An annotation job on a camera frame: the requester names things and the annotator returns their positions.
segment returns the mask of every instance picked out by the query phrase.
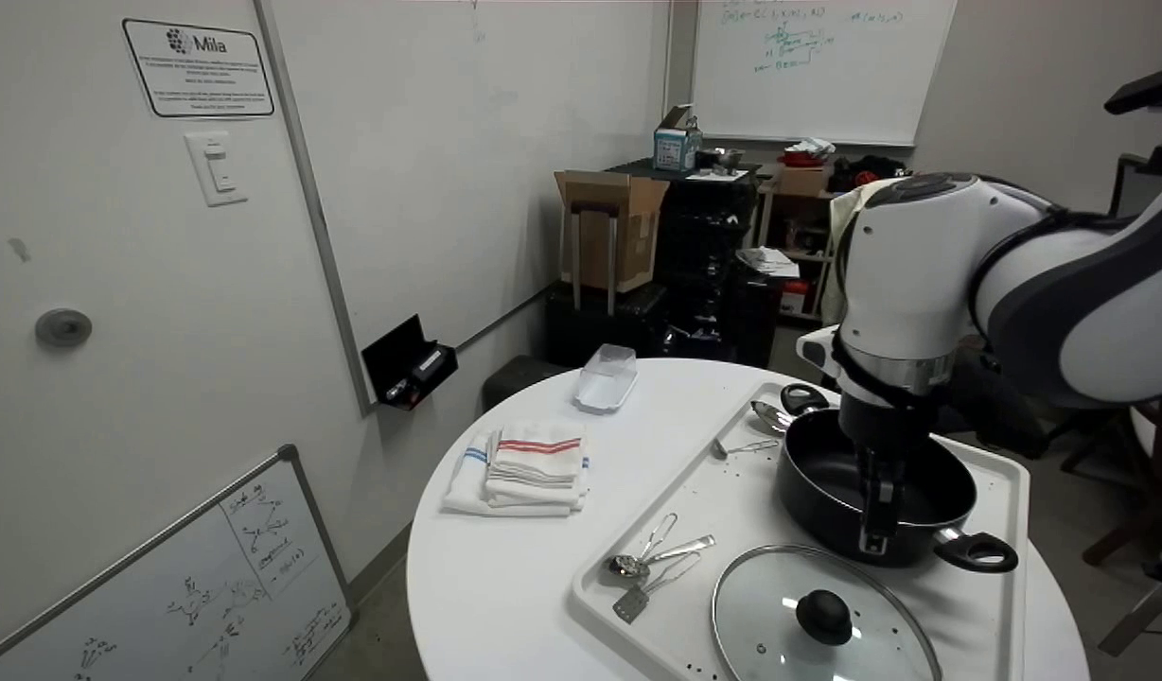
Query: metal tray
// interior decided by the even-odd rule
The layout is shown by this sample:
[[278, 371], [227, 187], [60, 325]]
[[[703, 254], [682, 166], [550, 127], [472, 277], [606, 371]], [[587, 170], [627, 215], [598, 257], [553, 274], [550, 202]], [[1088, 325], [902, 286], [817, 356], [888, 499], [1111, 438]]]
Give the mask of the metal tray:
[[[677, 480], [603, 554], [641, 554], [665, 514], [677, 514], [677, 521], [664, 549], [717, 535], [717, 544], [699, 559], [684, 563], [674, 585], [653, 591], [653, 606], [632, 626], [615, 612], [625, 586], [615, 586], [603, 563], [583, 567], [567, 591], [567, 617], [644, 677], [732, 681], [709, 621], [719, 576], [733, 558], [760, 544], [813, 544], [772, 492], [783, 438], [766, 437], [750, 419], [757, 417], [742, 405], [719, 438], [698, 450]], [[1035, 554], [1027, 540], [1030, 475], [987, 450], [954, 438], [938, 443], [965, 463], [982, 492], [965, 529], [987, 529], [1012, 540], [1027, 563]], [[1012, 576], [972, 576], [935, 558], [915, 567], [854, 567], [881, 581], [921, 617], [947, 677], [1023, 677], [1023, 567]]]

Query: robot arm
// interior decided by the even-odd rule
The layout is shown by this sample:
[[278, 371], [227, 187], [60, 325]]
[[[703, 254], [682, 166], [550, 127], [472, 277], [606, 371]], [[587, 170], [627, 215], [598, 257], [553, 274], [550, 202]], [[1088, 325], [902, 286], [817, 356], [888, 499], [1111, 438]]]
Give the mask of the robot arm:
[[870, 558], [888, 549], [910, 450], [929, 438], [969, 325], [1041, 402], [1093, 410], [1162, 394], [1162, 195], [1118, 223], [1005, 181], [911, 178], [877, 191], [841, 249], [847, 318], [804, 339], [799, 356], [843, 394]]

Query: box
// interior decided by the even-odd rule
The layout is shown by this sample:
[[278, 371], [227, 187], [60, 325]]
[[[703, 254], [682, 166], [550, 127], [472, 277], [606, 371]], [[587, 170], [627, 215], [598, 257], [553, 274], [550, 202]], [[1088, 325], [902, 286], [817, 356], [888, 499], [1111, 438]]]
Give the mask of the box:
[[665, 181], [632, 176], [555, 176], [566, 202], [559, 279], [571, 279], [571, 223], [578, 215], [578, 286], [608, 293], [608, 220], [616, 220], [615, 293], [632, 293], [656, 279], [658, 204]]
[[786, 196], [827, 196], [833, 166], [777, 166], [772, 191]]
[[688, 176], [698, 166], [699, 134], [688, 108], [669, 108], [656, 129], [656, 170]]

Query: printed notice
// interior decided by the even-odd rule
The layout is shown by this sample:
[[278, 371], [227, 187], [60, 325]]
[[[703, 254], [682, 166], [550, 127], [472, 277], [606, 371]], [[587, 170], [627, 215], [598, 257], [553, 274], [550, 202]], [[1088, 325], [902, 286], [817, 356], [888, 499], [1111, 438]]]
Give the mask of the printed notice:
[[254, 35], [126, 18], [135, 71], [158, 119], [270, 119], [272, 96]]

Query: white round table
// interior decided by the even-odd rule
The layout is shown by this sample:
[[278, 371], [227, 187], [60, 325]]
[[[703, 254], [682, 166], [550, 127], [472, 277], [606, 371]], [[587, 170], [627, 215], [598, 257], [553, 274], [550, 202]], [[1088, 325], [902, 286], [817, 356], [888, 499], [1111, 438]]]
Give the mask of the white round table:
[[[791, 383], [740, 365], [641, 361], [616, 417], [574, 410], [574, 371], [539, 383], [485, 413], [436, 465], [408, 539], [408, 617], [429, 677], [641, 677], [566, 612], [578, 567], [665, 492], [760, 383]], [[578, 419], [595, 458], [587, 508], [571, 520], [447, 514], [439, 499], [472, 437], [507, 419]], [[1027, 571], [1027, 677], [1088, 674], [1074, 617], [1036, 554]]]

